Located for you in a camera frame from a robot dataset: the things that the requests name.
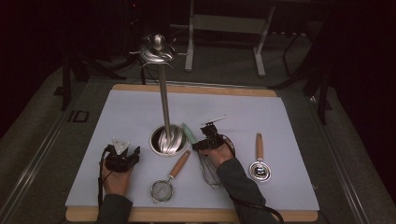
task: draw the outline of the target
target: small ladle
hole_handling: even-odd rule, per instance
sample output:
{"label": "small ladle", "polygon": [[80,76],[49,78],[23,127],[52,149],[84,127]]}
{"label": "small ladle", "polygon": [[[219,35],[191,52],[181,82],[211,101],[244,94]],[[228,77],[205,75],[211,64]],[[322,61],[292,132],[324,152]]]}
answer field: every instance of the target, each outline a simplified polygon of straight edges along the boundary
{"label": "small ladle", "polygon": [[271,177],[271,170],[264,162],[262,162],[264,158],[264,147],[261,133],[257,133],[256,135],[256,153],[257,161],[251,163],[249,172],[254,180],[264,182]]}

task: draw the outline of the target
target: wooden handle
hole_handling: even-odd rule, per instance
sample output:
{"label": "wooden handle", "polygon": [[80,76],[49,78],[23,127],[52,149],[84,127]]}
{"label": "wooden handle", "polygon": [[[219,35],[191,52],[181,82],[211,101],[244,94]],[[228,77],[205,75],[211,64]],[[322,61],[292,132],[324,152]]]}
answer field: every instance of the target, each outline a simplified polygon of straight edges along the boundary
{"label": "wooden handle", "polygon": [[262,161],[264,159],[264,146],[262,144],[261,133],[257,133],[256,135],[256,153],[257,153],[257,160]]}
{"label": "wooden handle", "polygon": [[181,168],[183,168],[184,163],[186,163],[187,159],[190,156],[190,151],[187,150],[181,157],[180,159],[178,159],[176,165],[174,166],[173,170],[171,171],[171,173],[169,174],[169,176],[171,178],[175,178],[176,175],[178,174],[178,172],[181,170]]}

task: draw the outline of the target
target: white sheet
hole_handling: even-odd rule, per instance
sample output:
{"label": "white sheet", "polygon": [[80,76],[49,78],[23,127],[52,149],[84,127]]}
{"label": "white sheet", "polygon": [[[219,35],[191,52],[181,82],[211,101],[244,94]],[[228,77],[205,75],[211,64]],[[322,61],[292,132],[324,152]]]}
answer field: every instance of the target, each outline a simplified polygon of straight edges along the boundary
{"label": "white sheet", "polygon": [[[256,133],[262,133],[264,162],[271,168],[269,181],[258,183],[267,205],[278,210],[318,210],[318,201],[297,146],[285,106],[277,97],[168,93],[171,123],[186,123],[198,140],[204,139],[201,123],[216,122],[219,133],[233,140],[236,156],[245,167],[256,160]],[[190,158],[172,180],[175,194],[168,203],[153,203],[152,183],[167,179],[181,156],[165,158],[149,147],[149,136],[163,125],[158,92],[111,91],[79,168],[66,206],[96,206],[98,162],[103,149],[117,137],[141,147],[128,198],[134,207],[233,208],[224,189],[210,188],[202,177],[198,155]]]}

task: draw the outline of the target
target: stainless steel whisk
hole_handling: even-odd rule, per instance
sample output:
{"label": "stainless steel whisk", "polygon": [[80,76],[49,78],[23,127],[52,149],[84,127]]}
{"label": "stainless steel whisk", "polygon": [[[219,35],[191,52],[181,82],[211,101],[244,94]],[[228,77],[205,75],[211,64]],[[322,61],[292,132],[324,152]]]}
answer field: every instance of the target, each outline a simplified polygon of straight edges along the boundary
{"label": "stainless steel whisk", "polygon": [[[189,139],[190,144],[195,144],[198,142],[192,134],[189,126],[183,123],[181,125],[181,128],[183,129],[184,134],[186,134],[187,138]],[[201,154],[199,151],[197,151],[197,153],[205,182],[212,189],[221,188],[221,180],[216,174],[216,167],[213,165],[212,160],[210,160],[209,157]]]}

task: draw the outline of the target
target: dark sleeve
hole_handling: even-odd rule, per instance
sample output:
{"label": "dark sleeve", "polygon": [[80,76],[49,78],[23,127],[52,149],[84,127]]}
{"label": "dark sleeve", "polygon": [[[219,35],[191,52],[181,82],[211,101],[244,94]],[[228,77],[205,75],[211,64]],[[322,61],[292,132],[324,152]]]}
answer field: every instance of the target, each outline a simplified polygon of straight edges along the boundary
{"label": "dark sleeve", "polygon": [[99,210],[96,223],[128,223],[132,202],[118,194],[107,194]]}
{"label": "dark sleeve", "polygon": [[[259,187],[256,182],[247,177],[237,158],[222,163],[217,173],[224,188],[235,199],[265,206],[265,199]],[[274,217],[266,211],[247,207],[239,203],[233,203],[233,205],[241,224],[277,223]]]}

